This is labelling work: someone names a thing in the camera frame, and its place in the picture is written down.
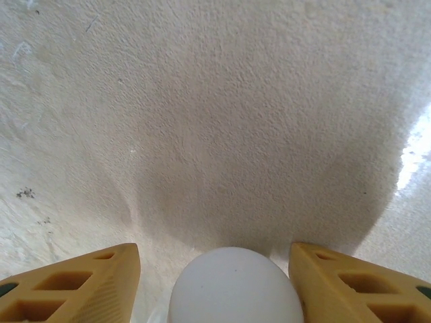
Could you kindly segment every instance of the white ball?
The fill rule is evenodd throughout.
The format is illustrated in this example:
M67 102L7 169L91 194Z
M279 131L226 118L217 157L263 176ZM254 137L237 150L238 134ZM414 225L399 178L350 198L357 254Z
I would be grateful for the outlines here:
M270 259L220 248L194 259L176 281L168 323L303 323L298 294Z

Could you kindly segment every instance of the plaster surface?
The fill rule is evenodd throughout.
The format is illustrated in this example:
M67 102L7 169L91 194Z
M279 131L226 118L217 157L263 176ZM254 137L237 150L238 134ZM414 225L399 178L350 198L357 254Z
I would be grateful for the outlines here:
M136 322L220 246L431 281L428 0L1 0L0 26L0 278L137 242Z

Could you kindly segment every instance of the green component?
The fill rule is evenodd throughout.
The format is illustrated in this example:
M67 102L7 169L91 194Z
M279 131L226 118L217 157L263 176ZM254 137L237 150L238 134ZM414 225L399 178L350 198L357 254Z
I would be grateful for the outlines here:
M17 286L18 286L17 283L8 283L8 284L4 284L4 285L0 286L0 297L6 295L7 293L9 293L12 289L14 289Z
M426 297L431 299L431 288L425 286L417 286L416 289L424 294Z

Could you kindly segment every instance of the stucco texture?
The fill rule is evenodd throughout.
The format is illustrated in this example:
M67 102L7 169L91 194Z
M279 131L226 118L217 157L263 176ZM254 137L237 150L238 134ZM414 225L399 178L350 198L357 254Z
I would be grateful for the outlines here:
M220 246L431 281L429 0L1 0L0 25L0 278L137 242L136 322Z

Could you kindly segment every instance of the bright light patch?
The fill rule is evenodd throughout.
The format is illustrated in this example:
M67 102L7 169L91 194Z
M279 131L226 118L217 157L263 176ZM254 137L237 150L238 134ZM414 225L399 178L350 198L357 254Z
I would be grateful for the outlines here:
M419 167L427 161L431 151L431 104L418 120L415 127L410 131L407 145L403 149L401 161L403 168L398 177L397 190L403 190L410 182L411 177Z

